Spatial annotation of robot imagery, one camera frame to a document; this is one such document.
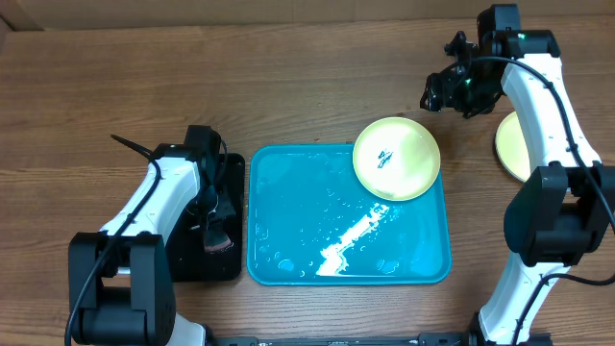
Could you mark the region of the yellow plate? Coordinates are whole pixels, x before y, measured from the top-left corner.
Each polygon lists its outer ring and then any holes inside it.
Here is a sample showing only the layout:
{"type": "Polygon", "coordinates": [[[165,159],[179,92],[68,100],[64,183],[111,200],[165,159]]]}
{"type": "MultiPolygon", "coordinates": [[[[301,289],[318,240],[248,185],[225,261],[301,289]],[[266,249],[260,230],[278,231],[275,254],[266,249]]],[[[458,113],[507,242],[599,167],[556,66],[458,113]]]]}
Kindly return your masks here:
{"type": "Polygon", "coordinates": [[[521,182],[529,178],[529,153],[515,111],[500,123],[495,135],[495,149],[501,164],[511,176],[521,182]]]}
{"type": "Polygon", "coordinates": [[[440,150],[420,123],[399,116],[379,119],[357,137],[353,168],[360,183],[387,201],[427,192],[439,175],[440,150]]]}

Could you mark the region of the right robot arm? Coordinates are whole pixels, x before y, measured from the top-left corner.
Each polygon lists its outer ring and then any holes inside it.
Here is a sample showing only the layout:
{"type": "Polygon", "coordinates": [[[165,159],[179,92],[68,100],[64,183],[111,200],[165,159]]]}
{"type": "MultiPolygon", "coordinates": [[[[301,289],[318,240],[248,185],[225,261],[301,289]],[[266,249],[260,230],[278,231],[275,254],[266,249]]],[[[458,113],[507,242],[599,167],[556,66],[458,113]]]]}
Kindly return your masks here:
{"type": "Polygon", "coordinates": [[[614,226],[614,169],[602,163],[578,124],[551,32],[491,31],[479,44],[457,32],[444,51],[455,62],[430,74],[421,107],[452,108],[470,118],[491,112],[507,96],[531,170],[504,213],[504,272],[466,342],[548,345],[547,337],[532,336],[529,329],[557,282],[614,282],[569,272],[614,226]]]}

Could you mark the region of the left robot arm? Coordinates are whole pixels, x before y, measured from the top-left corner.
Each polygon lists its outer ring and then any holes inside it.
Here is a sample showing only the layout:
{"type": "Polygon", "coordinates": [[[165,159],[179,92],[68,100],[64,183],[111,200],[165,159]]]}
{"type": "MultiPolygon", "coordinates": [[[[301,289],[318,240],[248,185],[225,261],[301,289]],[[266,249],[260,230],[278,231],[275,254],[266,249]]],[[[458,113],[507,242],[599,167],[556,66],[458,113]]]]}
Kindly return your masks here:
{"type": "Polygon", "coordinates": [[[63,341],[81,345],[213,345],[177,311],[174,285],[234,279],[241,269],[245,160],[226,144],[125,146],[144,181],[97,233],[68,245],[63,341]]]}

